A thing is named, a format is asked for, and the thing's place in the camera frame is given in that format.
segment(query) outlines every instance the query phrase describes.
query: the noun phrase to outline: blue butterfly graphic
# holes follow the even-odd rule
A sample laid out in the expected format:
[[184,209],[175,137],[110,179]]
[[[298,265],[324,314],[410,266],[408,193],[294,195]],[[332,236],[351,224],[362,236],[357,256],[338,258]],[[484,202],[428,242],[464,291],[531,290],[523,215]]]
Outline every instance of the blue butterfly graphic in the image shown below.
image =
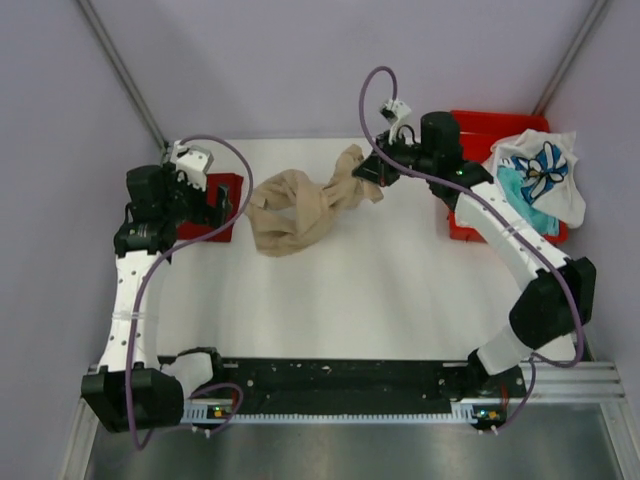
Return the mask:
[[517,171],[524,172],[525,181],[520,191],[529,205],[553,189],[556,183],[564,181],[569,173],[567,159],[550,142],[544,142],[542,150],[532,159],[512,155],[511,161]]

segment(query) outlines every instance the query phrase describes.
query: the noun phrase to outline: cloth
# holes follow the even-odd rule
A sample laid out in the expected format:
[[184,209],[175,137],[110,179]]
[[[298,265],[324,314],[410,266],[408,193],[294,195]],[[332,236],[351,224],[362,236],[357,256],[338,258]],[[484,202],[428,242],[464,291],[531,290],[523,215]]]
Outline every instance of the cloth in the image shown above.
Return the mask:
[[524,179],[520,192],[528,205],[577,228],[584,221],[586,204],[573,177],[578,162],[575,139],[575,132],[526,130],[496,142],[487,169],[494,177],[498,167],[517,171]]
[[[318,242],[340,212],[356,208],[363,199],[382,200],[377,185],[354,178],[351,172],[364,161],[357,145],[347,148],[336,162],[329,183],[313,183],[300,170],[285,170],[254,189],[245,214],[249,217],[256,249],[271,257],[299,252]],[[295,218],[275,213],[295,208]]]
[[542,213],[531,205],[522,196],[524,178],[513,168],[498,167],[495,177],[504,191],[504,196],[516,212],[524,218],[540,235],[553,235],[560,232],[560,222],[555,217]]

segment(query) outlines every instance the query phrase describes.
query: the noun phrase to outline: robotic arm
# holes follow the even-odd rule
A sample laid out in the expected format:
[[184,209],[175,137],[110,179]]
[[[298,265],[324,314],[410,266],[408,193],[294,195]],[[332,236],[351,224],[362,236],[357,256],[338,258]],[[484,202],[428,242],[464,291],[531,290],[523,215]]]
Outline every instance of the robotic arm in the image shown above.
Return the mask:
[[[516,366],[535,350],[574,330],[561,286],[548,266],[514,238],[514,232],[534,245],[566,280],[583,325],[591,319],[596,270],[587,258],[572,260],[548,243],[507,203],[482,165],[463,159],[460,127],[453,115],[448,112],[424,115],[420,122],[420,142],[409,143],[398,133],[401,131],[398,123],[407,118],[406,106],[395,102],[402,114],[388,111],[395,106],[392,101],[383,105],[380,111],[391,123],[391,129],[376,138],[376,145],[403,167],[471,190],[510,225],[505,228],[471,195],[427,180],[433,194],[455,212],[457,219],[479,231],[509,267],[522,290],[509,314],[509,324],[469,355],[464,382],[480,388],[489,377]],[[380,186],[395,183],[405,173],[385,162],[375,150],[353,171],[354,176]]]
[[[145,165],[127,172],[131,201],[125,220],[114,237],[117,292],[111,330],[96,371],[82,379],[82,397],[109,431],[128,429],[125,408],[125,369],[134,300],[151,266],[177,240],[184,222],[221,226],[231,212],[228,188],[218,187],[216,205],[207,203],[206,173],[211,153],[176,144],[173,162]],[[183,415],[183,400],[211,380],[215,350],[196,349],[179,355],[161,368],[156,332],[162,285],[171,258],[162,260],[149,279],[136,316],[136,342],[132,352],[132,390],[136,396],[139,428],[175,425]]]

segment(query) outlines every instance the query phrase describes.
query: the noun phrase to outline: white cloth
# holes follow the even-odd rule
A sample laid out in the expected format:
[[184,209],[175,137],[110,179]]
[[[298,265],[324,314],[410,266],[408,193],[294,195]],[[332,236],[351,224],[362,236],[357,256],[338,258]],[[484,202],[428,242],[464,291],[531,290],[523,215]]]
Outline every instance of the white cloth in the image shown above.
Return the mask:
[[575,132],[526,130],[496,142],[485,167],[494,178],[499,167],[519,171],[525,178],[522,196],[532,207],[577,228],[584,221],[586,204],[573,178],[578,161],[573,154],[575,140]]

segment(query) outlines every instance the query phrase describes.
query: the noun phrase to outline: crumpled towel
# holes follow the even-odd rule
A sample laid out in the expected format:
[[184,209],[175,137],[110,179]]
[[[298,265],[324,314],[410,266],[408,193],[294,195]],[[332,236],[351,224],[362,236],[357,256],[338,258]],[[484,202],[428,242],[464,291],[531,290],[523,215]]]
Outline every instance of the crumpled towel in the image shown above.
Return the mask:
[[[327,185],[313,183],[300,170],[285,170],[261,183],[245,210],[256,249],[270,257],[299,252],[329,233],[341,211],[365,198],[382,200],[377,185],[351,175],[363,161],[362,149],[351,145],[338,157]],[[295,207],[295,219],[275,213],[289,207]]]

